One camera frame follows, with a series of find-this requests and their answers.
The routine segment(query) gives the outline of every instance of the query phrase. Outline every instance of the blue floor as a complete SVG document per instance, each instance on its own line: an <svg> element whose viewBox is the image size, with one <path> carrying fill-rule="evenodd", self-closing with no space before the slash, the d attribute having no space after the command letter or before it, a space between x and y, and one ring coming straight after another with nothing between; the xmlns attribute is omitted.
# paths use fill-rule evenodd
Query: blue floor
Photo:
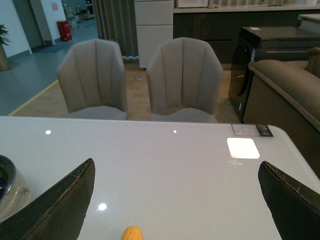
<svg viewBox="0 0 320 240"><path fill-rule="evenodd" d="M7 116L57 80L57 67L75 43L98 38L96 21L81 22L72 28L72 40L29 54L9 58L11 69L0 71L0 116Z"/></svg>

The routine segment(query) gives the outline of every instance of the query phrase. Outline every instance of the wooden floor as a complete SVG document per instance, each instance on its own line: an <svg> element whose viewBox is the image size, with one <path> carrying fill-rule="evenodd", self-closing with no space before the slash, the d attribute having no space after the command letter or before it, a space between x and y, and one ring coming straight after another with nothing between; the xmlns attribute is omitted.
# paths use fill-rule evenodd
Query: wooden floor
<svg viewBox="0 0 320 240"><path fill-rule="evenodd" d="M151 111L146 71L139 68L138 61L126 61L124 66L126 70L128 120L147 121ZM240 123L228 99L230 74L230 70L224 71L218 94L214 115L219 123ZM11 115L64 118L67 115L67 106L59 83L54 83Z"/></svg>

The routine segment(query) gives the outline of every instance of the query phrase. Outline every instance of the bowl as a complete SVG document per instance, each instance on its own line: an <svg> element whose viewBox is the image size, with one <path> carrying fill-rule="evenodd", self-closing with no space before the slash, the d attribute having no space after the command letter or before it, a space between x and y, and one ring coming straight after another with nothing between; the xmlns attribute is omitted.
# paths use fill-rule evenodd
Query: bowl
<svg viewBox="0 0 320 240"><path fill-rule="evenodd" d="M14 163L0 155L0 223L31 203L34 195Z"/></svg>

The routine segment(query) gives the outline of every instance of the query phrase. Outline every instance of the washing machine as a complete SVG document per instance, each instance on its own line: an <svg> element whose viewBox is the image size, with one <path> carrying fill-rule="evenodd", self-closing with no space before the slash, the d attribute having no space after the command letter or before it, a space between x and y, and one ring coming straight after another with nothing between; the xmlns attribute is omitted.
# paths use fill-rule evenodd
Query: washing machine
<svg viewBox="0 0 320 240"><path fill-rule="evenodd" d="M313 47L320 47L320 36L292 26L241 28L232 58L228 96L242 123L253 77L248 64L264 59L308 60L308 50Z"/></svg>

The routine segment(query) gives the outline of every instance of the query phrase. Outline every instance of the doorway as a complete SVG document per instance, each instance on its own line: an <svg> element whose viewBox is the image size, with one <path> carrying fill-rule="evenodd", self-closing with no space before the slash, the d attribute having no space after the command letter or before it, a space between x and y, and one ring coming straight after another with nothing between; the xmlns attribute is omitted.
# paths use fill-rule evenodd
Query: doorway
<svg viewBox="0 0 320 240"><path fill-rule="evenodd" d="M24 34L29 43L31 51L34 53L44 48L44 42L32 10L30 0L12 0L15 10L20 19Z"/></svg>

